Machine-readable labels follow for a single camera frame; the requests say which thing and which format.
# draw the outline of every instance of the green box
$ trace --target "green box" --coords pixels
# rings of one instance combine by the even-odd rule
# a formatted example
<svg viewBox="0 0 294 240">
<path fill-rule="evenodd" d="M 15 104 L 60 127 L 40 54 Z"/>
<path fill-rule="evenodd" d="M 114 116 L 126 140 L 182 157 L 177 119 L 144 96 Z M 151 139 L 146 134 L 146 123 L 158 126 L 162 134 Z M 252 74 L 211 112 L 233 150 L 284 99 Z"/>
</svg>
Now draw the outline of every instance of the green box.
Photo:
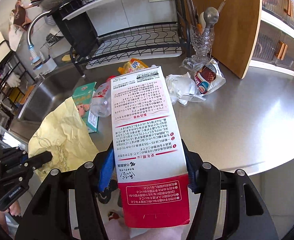
<svg viewBox="0 0 294 240">
<path fill-rule="evenodd" d="M 95 90 L 96 82 L 77 87 L 72 99 L 79 111 L 81 118 L 87 125 L 88 132 L 97 132 L 98 116 L 90 111 L 90 102 Z"/>
</svg>

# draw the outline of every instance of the yellow food package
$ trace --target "yellow food package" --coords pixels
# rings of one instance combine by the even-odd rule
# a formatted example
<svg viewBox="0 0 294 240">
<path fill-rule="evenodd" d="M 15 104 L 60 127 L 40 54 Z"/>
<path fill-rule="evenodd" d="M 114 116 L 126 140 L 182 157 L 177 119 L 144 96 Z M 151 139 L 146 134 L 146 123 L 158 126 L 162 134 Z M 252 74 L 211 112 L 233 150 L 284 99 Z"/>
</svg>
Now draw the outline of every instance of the yellow food package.
<svg viewBox="0 0 294 240">
<path fill-rule="evenodd" d="M 144 64 L 142 61 L 136 58 L 132 58 L 130 61 L 128 61 L 123 67 L 118 68 L 118 72 L 123 75 L 130 72 L 134 72 L 136 70 L 141 70 L 144 68 L 148 68 L 146 64 Z"/>
</svg>

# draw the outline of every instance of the wooden panel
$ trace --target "wooden panel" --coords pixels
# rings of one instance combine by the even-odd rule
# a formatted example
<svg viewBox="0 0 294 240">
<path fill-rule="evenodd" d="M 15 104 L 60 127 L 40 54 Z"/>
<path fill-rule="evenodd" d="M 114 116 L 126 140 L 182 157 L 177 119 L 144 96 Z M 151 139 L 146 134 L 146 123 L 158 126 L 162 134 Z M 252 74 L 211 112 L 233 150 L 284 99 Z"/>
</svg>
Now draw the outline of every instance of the wooden panel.
<svg viewBox="0 0 294 240">
<path fill-rule="evenodd" d="M 218 8 L 223 0 L 193 0 L 200 14 L 207 7 Z M 239 78 L 244 78 L 260 26 L 262 0 L 226 0 L 215 25 L 212 56 Z"/>
</svg>

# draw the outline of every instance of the red line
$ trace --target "red line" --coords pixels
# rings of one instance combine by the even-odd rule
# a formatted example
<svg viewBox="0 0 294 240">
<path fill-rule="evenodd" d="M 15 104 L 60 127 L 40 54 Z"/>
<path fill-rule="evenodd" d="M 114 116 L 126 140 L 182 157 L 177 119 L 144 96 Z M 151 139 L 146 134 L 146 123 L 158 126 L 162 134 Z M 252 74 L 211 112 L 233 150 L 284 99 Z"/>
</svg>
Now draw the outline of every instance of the red line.
<svg viewBox="0 0 294 240">
<path fill-rule="evenodd" d="M 177 150 L 173 150 L 173 151 L 168 151 L 168 152 L 164 152 L 164 153 L 156 153 L 156 155 L 161 155 L 161 154 L 165 154 L 165 153 L 172 153 L 172 152 L 176 152 Z"/>
<path fill-rule="evenodd" d="M 127 159 L 119 159 L 119 161 L 126 161 L 126 160 L 133 160 L 135 159 L 136 157 L 133 157 L 133 158 L 127 158 Z"/>
<path fill-rule="evenodd" d="M 127 126 L 127 125 L 131 125 L 131 124 L 135 124 L 135 123 L 139 123 L 139 122 L 147 122 L 147 121 L 150 121 L 150 120 L 160 119 L 160 118 L 164 118 L 164 117 L 168 117 L 168 116 L 169 115 L 165 115 L 165 116 L 162 116 L 162 117 L 156 117 L 156 118 L 152 118 L 152 119 L 148 119 L 148 120 L 143 120 L 143 121 L 138 121 L 138 122 L 132 122 L 132 123 L 129 123 L 129 124 L 124 124 L 124 125 L 116 126 L 116 128 Z"/>
</svg>

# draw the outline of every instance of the stainless steel countertop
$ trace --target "stainless steel countertop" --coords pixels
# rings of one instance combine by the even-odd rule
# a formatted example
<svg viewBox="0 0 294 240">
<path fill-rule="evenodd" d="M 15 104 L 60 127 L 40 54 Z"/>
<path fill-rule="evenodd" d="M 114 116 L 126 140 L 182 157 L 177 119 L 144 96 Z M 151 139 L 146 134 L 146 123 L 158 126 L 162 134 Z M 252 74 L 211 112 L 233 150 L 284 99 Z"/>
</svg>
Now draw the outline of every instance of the stainless steel countertop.
<svg viewBox="0 0 294 240">
<path fill-rule="evenodd" d="M 164 76 L 185 74 L 179 68 L 184 57 L 149 59 L 161 65 Z M 104 83 L 123 63 L 85 71 L 87 79 L 76 86 Z M 294 158 L 294 77 L 271 70 L 249 67 L 240 80 L 222 64 L 226 84 L 207 95 L 201 103 L 176 103 L 174 110 L 180 135 L 188 149 L 203 161 L 248 175 L 263 172 Z M 98 132 L 90 137 L 98 150 L 106 150 L 112 140 L 111 117 L 99 118 Z"/>
</svg>

